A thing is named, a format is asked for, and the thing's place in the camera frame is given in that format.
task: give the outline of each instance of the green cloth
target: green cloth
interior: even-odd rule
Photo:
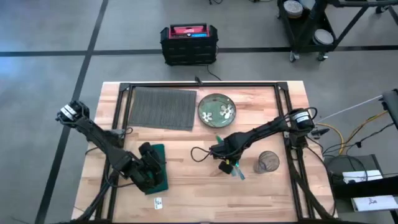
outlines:
[[[146,195],[149,194],[154,194],[157,192],[161,192],[164,190],[169,189],[169,182],[167,181],[167,173],[166,173],[166,154],[164,150],[164,145],[163,144],[156,144],[152,145],[152,147],[155,149],[157,154],[159,155],[159,159],[161,161],[161,167],[162,167],[162,172],[163,172],[163,182],[156,186],[153,189],[149,189],[145,192]]]

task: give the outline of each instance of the green plate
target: green plate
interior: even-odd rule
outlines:
[[[214,93],[205,96],[198,106],[200,120],[212,128],[223,128],[236,116],[234,102],[226,95]]]

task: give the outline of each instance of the concrete floor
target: concrete floor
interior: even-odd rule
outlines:
[[[86,50],[100,0],[0,1],[0,52]],[[96,50],[159,49],[159,32],[173,23],[207,22],[219,33],[219,47],[288,47],[276,2],[253,4],[229,0],[109,0]],[[328,7],[336,33],[358,9]],[[398,45],[398,26],[374,9],[354,26],[341,45]],[[303,80],[310,104],[321,117],[398,88],[397,51],[332,52],[322,63],[315,54],[290,63],[289,53],[219,54],[210,70],[222,80]],[[0,57],[0,222],[33,223],[49,176],[62,126],[56,112],[70,101],[84,56]],[[95,111],[102,82],[214,80],[203,67],[168,67],[161,55],[94,56],[80,99]],[[326,120],[345,136],[366,118],[382,111],[373,101]],[[388,116],[364,128],[358,139],[390,123]],[[389,128],[352,149],[352,155],[375,154],[384,173],[398,172],[396,129]],[[324,146],[338,143],[330,132]],[[62,161],[47,223],[72,213],[86,149],[72,131]],[[344,220],[392,223],[387,212],[339,213]]]

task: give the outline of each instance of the gray placemat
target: gray placemat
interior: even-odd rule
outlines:
[[[130,126],[190,131],[196,91],[136,87]]]

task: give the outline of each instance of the round container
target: round container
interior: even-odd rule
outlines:
[[[303,13],[303,6],[299,2],[293,0],[284,2],[284,9],[287,12],[287,17],[293,19],[299,18]]]
[[[315,5],[315,0],[298,0],[300,4],[308,10],[311,10],[312,7]]]
[[[253,170],[257,174],[272,172],[279,167],[278,156],[271,151],[264,151],[260,154],[258,161],[254,163]]]
[[[331,45],[334,41],[332,34],[324,29],[317,29],[312,40],[317,45]]]
[[[205,96],[200,101],[198,115],[205,125],[212,128],[223,128],[235,119],[236,107],[228,96],[214,93]]]

